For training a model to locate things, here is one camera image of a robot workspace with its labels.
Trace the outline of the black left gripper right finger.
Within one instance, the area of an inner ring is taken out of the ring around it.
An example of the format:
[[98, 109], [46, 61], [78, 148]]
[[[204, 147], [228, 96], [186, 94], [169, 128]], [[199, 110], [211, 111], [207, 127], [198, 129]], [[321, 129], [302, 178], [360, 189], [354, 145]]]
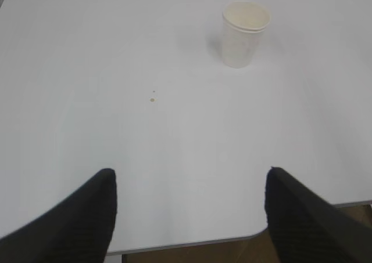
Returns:
[[264, 209], [281, 262], [371, 262], [371, 228], [282, 168], [267, 174]]

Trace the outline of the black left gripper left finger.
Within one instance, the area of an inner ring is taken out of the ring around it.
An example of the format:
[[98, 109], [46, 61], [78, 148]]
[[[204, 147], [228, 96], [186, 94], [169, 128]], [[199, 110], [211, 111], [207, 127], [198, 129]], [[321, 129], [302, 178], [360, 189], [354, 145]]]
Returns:
[[104, 262], [116, 215], [116, 174], [102, 169], [51, 210], [1, 238], [1, 262]]

